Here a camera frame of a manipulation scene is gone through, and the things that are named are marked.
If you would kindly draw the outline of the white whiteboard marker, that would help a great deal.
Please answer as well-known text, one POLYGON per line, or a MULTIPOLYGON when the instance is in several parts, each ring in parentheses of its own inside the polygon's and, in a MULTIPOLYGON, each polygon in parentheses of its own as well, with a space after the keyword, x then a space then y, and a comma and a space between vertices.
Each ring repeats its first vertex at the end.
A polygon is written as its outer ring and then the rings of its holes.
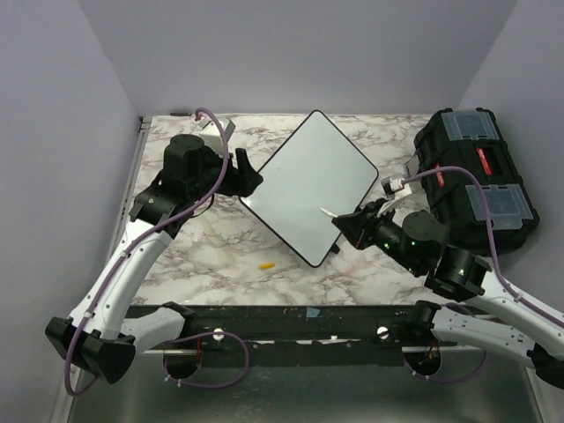
POLYGON ((333 213, 333 212, 331 212, 331 211, 328 211, 327 209, 322 208, 322 207, 320 207, 319 210, 320 210, 323 214, 325 214, 326 216, 328 216, 328 217, 331 218, 331 219, 334 219, 334 218, 336 218, 336 217, 338 216, 338 215, 336 215, 335 213, 333 213))

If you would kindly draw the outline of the white whiteboard with black frame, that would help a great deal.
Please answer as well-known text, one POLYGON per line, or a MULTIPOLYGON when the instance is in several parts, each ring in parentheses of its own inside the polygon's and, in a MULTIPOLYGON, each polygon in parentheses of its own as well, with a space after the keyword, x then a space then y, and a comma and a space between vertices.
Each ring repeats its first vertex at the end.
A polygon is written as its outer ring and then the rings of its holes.
POLYGON ((258 170, 263 182, 240 202, 309 266, 340 236, 321 212, 352 212, 379 177, 375 164, 320 110, 312 111, 258 170))

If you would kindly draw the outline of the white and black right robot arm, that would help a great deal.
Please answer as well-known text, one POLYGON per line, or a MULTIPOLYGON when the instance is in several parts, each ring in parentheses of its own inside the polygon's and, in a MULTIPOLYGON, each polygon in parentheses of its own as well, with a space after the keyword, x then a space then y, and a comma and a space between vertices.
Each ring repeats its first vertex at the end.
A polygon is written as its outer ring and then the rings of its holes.
POLYGON ((509 282, 488 262, 450 246, 449 230, 427 211, 394 222, 380 199, 331 223, 357 250, 377 247, 425 288, 457 304, 477 308, 491 320, 463 315, 429 301, 417 303, 404 331, 415 345, 430 340, 470 345, 531 368, 544 382, 563 386, 563 314, 509 282))

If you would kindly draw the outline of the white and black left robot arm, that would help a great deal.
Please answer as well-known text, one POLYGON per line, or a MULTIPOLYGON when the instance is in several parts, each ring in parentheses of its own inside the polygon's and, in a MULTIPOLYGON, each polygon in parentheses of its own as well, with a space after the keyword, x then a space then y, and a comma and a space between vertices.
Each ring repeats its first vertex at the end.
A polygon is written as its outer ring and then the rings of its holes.
POLYGON ((248 197, 262 183, 247 152, 214 151, 199 136, 172 137, 163 167, 135 198, 119 246, 85 298, 66 318, 52 318, 45 335, 64 360, 64 382, 78 367, 107 383, 118 382, 133 360, 155 346, 189 346, 197 332, 195 314, 168 302, 149 315, 127 318, 133 297, 160 255, 193 218, 220 195, 248 197))

